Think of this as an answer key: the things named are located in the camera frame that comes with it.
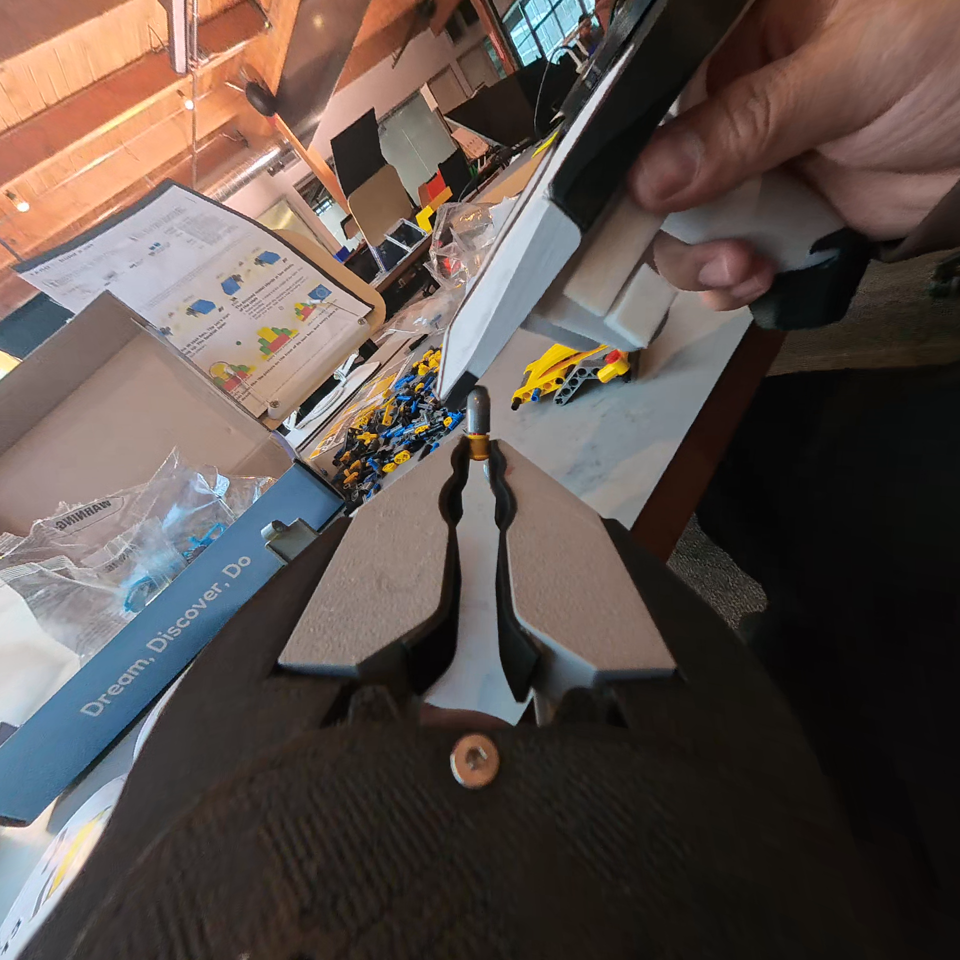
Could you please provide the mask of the clear plastic bag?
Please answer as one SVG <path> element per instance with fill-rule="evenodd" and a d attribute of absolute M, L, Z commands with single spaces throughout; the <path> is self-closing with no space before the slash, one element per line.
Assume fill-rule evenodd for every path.
<path fill-rule="evenodd" d="M 428 270 L 444 292 L 466 286 L 478 273 L 516 203 L 458 201 L 440 207 L 431 234 Z"/>

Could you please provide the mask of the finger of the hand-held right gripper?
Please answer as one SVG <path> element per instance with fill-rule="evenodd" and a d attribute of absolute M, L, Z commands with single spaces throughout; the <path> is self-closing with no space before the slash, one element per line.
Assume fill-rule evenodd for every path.
<path fill-rule="evenodd" d="M 646 60 L 591 69 L 445 334 L 437 392 L 460 405 L 611 208 L 649 138 Z"/>

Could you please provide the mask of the instruction booklet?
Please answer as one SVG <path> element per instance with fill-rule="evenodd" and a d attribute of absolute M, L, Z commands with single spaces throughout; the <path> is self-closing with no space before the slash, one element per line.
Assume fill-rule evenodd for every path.
<path fill-rule="evenodd" d="M 36 822 L 1 830 L 2 958 L 18 958 L 78 876 L 110 820 L 145 721 Z"/>

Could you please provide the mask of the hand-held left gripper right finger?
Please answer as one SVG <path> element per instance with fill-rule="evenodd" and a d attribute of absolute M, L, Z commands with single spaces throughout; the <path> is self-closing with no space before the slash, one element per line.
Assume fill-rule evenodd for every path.
<path fill-rule="evenodd" d="M 492 445 L 501 666 L 513 698 L 661 679 L 677 665 L 603 518 L 507 442 Z"/>

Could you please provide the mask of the pile of small brick parts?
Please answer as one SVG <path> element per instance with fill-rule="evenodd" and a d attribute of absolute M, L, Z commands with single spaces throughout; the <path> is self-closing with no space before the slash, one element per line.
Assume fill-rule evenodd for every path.
<path fill-rule="evenodd" d="M 374 498 L 401 467 L 423 459 L 465 419 L 437 394 L 443 350 L 426 350 L 390 382 L 374 386 L 345 424 L 325 439 L 315 455 L 328 455 L 323 473 L 345 505 L 357 508 Z"/>

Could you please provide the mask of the person's right hand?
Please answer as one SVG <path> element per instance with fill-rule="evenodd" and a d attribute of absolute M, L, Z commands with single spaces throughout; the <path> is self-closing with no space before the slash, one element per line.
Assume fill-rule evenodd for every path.
<path fill-rule="evenodd" d="M 643 209 L 791 170 L 885 255 L 959 176 L 957 1 L 755 2 L 627 177 Z"/>

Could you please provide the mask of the yellow curved brick assembly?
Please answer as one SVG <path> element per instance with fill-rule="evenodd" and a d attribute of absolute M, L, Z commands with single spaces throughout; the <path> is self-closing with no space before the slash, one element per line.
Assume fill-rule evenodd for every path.
<path fill-rule="evenodd" d="M 559 343 L 527 365 L 518 388 L 513 392 L 510 409 L 517 411 L 527 403 L 554 402 L 563 406 L 588 383 L 609 384 L 628 380 L 634 355 L 607 344 L 580 351 Z"/>

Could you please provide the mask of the blue cardboard kit box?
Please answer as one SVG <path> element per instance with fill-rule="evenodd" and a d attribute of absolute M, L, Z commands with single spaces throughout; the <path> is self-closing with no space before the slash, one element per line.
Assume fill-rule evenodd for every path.
<path fill-rule="evenodd" d="M 273 486 L 2 743 L 2 826 L 37 820 L 281 567 L 271 521 L 322 528 L 332 486 L 130 307 L 100 294 L 2 380 L 2 529 L 105 504 L 172 450 Z"/>

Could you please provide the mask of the white stand base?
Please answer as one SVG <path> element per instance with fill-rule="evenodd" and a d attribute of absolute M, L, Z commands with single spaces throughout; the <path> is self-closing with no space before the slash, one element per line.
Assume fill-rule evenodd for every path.
<path fill-rule="evenodd" d="M 359 352 L 348 356 L 323 384 L 283 421 L 286 442 L 299 448 L 339 411 L 379 370 L 381 362 Z"/>

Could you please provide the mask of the yellow and black brick assembly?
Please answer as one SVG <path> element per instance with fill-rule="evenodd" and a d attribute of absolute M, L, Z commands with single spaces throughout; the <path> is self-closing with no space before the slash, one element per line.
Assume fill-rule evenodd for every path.
<path fill-rule="evenodd" d="M 284 565 L 290 565 L 318 538 L 318 532 L 303 518 L 287 524 L 273 520 L 261 529 L 265 546 Z"/>

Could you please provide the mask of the laminated instruction sign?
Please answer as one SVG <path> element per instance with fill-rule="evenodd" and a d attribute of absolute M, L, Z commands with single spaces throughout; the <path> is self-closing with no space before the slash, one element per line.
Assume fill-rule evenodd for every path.
<path fill-rule="evenodd" d="M 325 248 L 170 179 L 13 270 L 75 317 L 112 294 L 270 427 L 386 317 L 382 295 Z"/>

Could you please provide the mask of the window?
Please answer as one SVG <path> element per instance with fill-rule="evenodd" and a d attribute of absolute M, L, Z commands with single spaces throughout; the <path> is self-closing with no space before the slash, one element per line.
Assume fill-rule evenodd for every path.
<path fill-rule="evenodd" d="M 522 66 L 578 43 L 580 20 L 598 26 L 594 1 L 497 2 L 503 29 Z"/>

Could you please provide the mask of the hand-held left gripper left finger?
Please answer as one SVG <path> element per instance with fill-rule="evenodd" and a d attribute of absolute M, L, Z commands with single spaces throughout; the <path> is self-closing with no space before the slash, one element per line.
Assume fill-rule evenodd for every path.
<path fill-rule="evenodd" d="M 463 444 L 448 442 L 356 510 L 278 664 L 366 679 L 406 655 L 455 608 Z"/>

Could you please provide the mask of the wooden side table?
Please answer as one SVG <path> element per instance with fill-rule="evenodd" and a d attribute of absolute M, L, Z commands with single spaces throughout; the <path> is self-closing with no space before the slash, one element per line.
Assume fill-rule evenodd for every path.
<path fill-rule="evenodd" d="M 540 166 L 554 150 L 553 143 L 561 135 L 557 128 L 543 142 L 524 150 L 510 165 L 497 173 L 473 197 L 475 203 L 497 205 L 519 196 Z"/>

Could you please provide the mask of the clear bags of brick parts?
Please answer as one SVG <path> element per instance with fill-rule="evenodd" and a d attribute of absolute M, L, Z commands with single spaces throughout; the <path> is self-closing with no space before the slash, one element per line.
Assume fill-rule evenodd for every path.
<path fill-rule="evenodd" d="M 143 484 L 2 534 L 2 724 L 29 719 L 274 483 L 175 449 Z"/>

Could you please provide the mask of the person's right forearm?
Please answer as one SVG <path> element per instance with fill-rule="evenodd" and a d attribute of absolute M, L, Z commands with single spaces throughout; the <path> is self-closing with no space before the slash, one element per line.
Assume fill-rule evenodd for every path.
<path fill-rule="evenodd" d="M 887 262 L 902 262 L 959 248 L 959 181 L 894 248 Z"/>

